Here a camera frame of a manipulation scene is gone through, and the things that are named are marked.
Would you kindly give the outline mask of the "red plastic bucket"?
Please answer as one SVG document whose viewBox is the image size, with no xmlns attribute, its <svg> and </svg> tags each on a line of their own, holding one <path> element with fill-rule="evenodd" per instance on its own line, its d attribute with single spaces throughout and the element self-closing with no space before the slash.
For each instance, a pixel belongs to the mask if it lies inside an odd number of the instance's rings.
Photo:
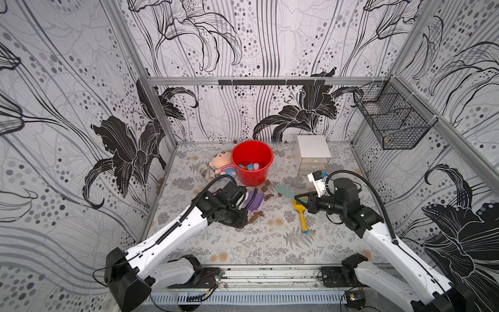
<svg viewBox="0 0 499 312">
<path fill-rule="evenodd" d="M 268 144 L 258 140 L 249 140 L 233 148 L 231 160 L 243 185 L 260 186 L 266 181 L 268 170 L 274 160 L 274 153 Z M 258 170 L 239 168 L 239 165 L 248 166 L 255 163 L 260 166 Z"/>
</svg>

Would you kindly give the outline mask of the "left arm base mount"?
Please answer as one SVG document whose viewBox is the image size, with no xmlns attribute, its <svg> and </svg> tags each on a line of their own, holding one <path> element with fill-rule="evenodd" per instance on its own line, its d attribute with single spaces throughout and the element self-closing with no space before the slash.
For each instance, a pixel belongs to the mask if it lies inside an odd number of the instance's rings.
<svg viewBox="0 0 499 312">
<path fill-rule="evenodd" d="M 218 285 L 222 269 L 219 267 L 202 267 L 197 270 L 188 282 L 168 286 L 169 289 L 212 289 Z"/>
</svg>

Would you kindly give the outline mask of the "plush doll toy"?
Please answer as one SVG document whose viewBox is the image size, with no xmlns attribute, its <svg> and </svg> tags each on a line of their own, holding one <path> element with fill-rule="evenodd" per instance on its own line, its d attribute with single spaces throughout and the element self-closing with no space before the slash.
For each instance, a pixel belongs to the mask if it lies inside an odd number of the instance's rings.
<svg viewBox="0 0 499 312">
<path fill-rule="evenodd" d="M 229 175 L 233 178 L 237 176 L 237 170 L 231 160 L 231 152 L 226 151 L 220 152 L 215 155 L 208 164 L 199 164 L 196 168 L 196 171 L 207 182 L 212 181 L 219 175 Z"/>
</svg>

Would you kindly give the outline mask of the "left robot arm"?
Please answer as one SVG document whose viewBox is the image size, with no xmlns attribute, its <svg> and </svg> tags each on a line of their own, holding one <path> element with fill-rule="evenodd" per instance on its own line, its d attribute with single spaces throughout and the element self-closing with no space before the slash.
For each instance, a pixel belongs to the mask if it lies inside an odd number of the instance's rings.
<svg viewBox="0 0 499 312">
<path fill-rule="evenodd" d="M 206 186 L 180 215 L 148 239 L 127 250 L 117 247 L 106 256 L 104 286 L 120 311 L 133 311 L 156 289 L 196 288 L 209 274 L 193 255 L 165 262 L 188 238 L 214 222 L 242 229 L 256 195 L 233 178 L 215 192 Z"/>
</svg>

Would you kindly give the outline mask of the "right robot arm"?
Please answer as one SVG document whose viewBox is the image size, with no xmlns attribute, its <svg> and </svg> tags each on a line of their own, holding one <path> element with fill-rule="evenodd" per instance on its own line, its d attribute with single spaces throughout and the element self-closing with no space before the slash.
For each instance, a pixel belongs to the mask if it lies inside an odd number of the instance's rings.
<svg viewBox="0 0 499 312">
<path fill-rule="evenodd" d="M 350 287 L 368 286 L 404 311 L 475 311 L 475 296 L 463 283 L 451 282 L 425 263 L 394 233 L 386 213 L 363 205 L 348 178 L 330 181 L 321 171 L 308 175 L 312 192 L 295 196 L 311 214 L 336 214 L 341 223 L 377 250 L 401 275 L 379 269 L 356 253 L 341 263 L 340 277 Z"/>
</svg>

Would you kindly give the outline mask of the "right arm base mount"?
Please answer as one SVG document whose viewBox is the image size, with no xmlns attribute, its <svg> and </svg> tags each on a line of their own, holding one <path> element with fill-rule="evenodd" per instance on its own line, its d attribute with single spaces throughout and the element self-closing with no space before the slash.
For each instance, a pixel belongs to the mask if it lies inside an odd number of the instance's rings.
<svg viewBox="0 0 499 312">
<path fill-rule="evenodd" d="M 322 282 L 324 287 L 366 287 L 365 284 L 357 280 L 355 274 L 341 266 L 321 266 L 317 274 L 317 280 Z"/>
</svg>

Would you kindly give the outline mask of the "white mini drawer cabinet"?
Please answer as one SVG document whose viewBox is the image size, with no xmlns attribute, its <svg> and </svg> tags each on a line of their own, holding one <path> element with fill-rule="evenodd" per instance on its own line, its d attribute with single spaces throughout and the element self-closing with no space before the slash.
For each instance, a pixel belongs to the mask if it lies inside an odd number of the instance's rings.
<svg viewBox="0 0 499 312">
<path fill-rule="evenodd" d="M 331 152 L 323 135 L 298 135 L 294 152 L 297 174 L 300 176 L 326 170 L 331 160 Z"/>
</svg>

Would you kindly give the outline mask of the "green cleaning brush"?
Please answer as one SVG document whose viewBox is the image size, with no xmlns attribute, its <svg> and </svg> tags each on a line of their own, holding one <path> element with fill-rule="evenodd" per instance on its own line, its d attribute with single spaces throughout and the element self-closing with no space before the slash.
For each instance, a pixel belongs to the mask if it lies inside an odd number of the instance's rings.
<svg viewBox="0 0 499 312">
<path fill-rule="evenodd" d="M 295 197 L 295 193 L 294 193 L 293 190 L 291 190 L 291 189 L 289 189 L 286 186 L 281 185 L 281 184 L 277 184 L 275 186 L 275 191 L 278 194 L 280 194 L 280 195 L 282 195 L 282 196 L 284 196 L 286 198 L 294 199 L 294 197 Z"/>
</svg>

